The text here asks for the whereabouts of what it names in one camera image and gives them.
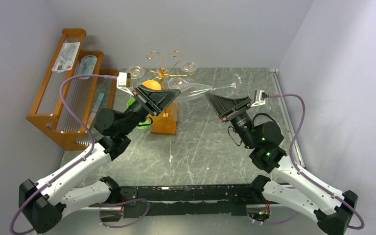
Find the orange plastic goblet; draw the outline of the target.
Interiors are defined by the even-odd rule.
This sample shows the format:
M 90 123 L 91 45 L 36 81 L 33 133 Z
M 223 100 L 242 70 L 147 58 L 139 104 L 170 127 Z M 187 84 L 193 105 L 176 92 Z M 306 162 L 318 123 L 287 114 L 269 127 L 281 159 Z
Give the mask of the orange plastic goblet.
M 161 84 L 156 80 L 146 80 L 142 82 L 142 85 L 156 91 L 160 91 L 162 89 Z

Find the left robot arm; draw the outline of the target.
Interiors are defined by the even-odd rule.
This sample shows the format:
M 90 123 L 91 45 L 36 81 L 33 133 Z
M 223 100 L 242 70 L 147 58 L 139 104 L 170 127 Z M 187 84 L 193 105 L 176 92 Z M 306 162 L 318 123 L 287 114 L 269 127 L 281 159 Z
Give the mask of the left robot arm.
M 94 128 L 98 139 L 78 156 L 52 174 L 37 180 L 26 180 L 19 187 L 19 210 L 32 230 L 43 234 L 54 228 L 64 217 L 81 208 L 96 204 L 120 206 L 120 186 L 110 177 L 77 188 L 77 184 L 104 164 L 119 157 L 130 144 L 129 134 L 148 116 L 157 116 L 179 95 L 179 89 L 154 90 L 139 85 L 130 90 L 134 102 L 124 111 L 109 108 L 99 110 Z

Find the clear wine glass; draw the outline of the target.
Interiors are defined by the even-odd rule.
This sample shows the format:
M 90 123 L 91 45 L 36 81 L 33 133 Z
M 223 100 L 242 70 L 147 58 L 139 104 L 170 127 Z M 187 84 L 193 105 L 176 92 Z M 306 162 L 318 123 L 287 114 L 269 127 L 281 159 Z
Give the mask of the clear wine glass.
M 179 89 L 182 92 L 189 88 L 188 81 L 182 77 L 172 77 L 167 85 L 170 89 Z
M 195 61 L 192 60 L 186 60 L 183 61 L 180 65 L 180 70 L 182 71 L 182 76 L 190 76 L 195 73 L 197 70 L 198 65 Z
M 146 69 L 139 65 L 130 66 L 127 73 L 130 74 L 131 79 L 139 79 L 144 76 Z

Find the small clear glass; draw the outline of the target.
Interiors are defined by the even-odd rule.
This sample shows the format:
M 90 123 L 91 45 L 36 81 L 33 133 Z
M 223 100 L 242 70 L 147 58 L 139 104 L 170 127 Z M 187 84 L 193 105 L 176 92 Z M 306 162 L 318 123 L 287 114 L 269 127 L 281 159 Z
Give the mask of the small clear glass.
M 206 93 L 213 92 L 221 89 L 231 89 L 234 93 L 238 94 L 241 91 L 242 79 L 236 73 L 234 74 L 231 83 L 220 86 L 211 86 L 202 83 L 194 83 L 188 81 L 189 88 L 183 92 L 174 100 L 175 103 L 188 102 L 199 97 L 204 96 Z

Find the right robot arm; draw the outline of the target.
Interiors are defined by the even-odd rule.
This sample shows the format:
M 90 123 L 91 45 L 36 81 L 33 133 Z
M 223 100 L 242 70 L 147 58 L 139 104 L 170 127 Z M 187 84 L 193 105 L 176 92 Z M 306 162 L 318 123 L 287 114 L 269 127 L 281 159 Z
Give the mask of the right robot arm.
M 229 122 L 239 135 L 240 144 L 251 150 L 252 163 L 266 172 L 249 186 L 252 201 L 266 200 L 289 207 L 313 220 L 328 235 L 342 235 L 350 228 L 352 217 L 357 215 L 357 194 L 336 189 L 298 166 L 293 152 L 280 147 L 284 137 L 273 118 L 255 125 L 255 119 L 248 115 L 247 111 L 262 105 L 269 94 L 257 91 L 255 101 L 211 93 L 206 97 L 219 119 Z

